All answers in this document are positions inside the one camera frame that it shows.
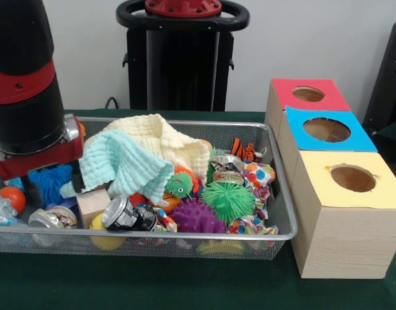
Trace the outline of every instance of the wooden box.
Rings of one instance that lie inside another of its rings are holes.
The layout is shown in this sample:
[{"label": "wooden box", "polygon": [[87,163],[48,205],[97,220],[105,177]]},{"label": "wooden box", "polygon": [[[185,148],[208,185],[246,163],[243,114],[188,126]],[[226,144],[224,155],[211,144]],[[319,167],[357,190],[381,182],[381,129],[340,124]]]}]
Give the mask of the wooden box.
[{"label": "wooden box", "polygon": [[396,251],[396,178],[376,152],[300,151],[291,189],[302,278],[384,278]]},{"label": "wooden box", "polygon": [[298,150],[377,152],[353,113],[312,111],[287,107],[278,137],[284,170],[292,186]]},{"label": "wooden box", "polygon": [[90,228],[93,219],[102,213],[110,202],[109,194],[105,189],[85,192],[77,197],[77,204],[80,217],[83,220],[84,228]]},{"label": "wooden box", "polygon": [[346,100],[331,79],[272,79],[265,124],[273,129],[277,140],[286,107],[350,111]]}]

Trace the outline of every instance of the yellow square lid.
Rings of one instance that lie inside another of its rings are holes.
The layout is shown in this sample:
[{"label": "yellow square lid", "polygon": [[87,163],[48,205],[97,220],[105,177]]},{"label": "yellow square lid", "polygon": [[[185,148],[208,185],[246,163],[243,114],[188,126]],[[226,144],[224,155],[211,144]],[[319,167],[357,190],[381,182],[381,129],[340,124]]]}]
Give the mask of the yellow square lid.
[{"label": "yellow square lid", "polygon": [[396,177],[376,152],[300,151],[326,207],[396,209]]}]

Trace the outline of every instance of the blue fuzzy ball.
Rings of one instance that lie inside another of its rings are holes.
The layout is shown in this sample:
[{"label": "blue fuzzy ball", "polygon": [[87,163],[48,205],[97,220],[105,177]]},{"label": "blue fuzzy ball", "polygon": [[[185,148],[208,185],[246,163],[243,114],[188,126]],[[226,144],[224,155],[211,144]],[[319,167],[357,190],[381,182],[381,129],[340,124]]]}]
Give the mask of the blue fuzzy ball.
[{"label": "blue fuzzy ball", "polygon": [[[44,208],[50,203],[59,205],[63,202],[60,188],[71,180],[72,170],[70,165],[59,165],[52,169],[32,171],[28,174],[30,181],[37,185],[41,197],[43,197]],[[22,191],[24,190],[19,178],[10,180],[8,185],[18,187]]]}]

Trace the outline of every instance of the black cable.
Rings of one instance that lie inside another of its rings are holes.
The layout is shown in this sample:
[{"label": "black cable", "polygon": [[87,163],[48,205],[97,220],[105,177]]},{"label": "black cable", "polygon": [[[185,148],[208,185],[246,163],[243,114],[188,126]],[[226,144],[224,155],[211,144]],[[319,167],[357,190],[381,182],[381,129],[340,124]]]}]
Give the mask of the black cable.
[{"label": "black cable", "polygon": [[106,109],[109,108],[109,105],[110,105],[110,102],[111,102],[111,101],[114,102],[114,106],[116,107],[116,109],[119,109],[119,104],[118,104],[118,101],[116,100],[115,97],[110,97],[110,98],[107,100],[106,105],[105,105],[105,108],[106,108]]}]

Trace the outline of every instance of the mint green knit cloth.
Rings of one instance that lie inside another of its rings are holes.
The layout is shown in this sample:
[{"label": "mint green knit cloth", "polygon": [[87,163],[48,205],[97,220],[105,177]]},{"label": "mint green knit cloth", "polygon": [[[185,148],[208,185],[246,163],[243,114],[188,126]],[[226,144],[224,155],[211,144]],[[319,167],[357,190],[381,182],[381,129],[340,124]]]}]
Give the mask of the mint green knit cloth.
[{"label": "mint green knit cloth", "polygon": [[[108,189],[112,198],[138,192],[154,204],[162,200],[166,183],[174,174],[171,162],[145,150],[120,130],[98,134],[85,145],[79,164],[85,184],[83,192],[112,181]],[[60,193],[64,198],[76,196],[71,182],[62,186]]]}]

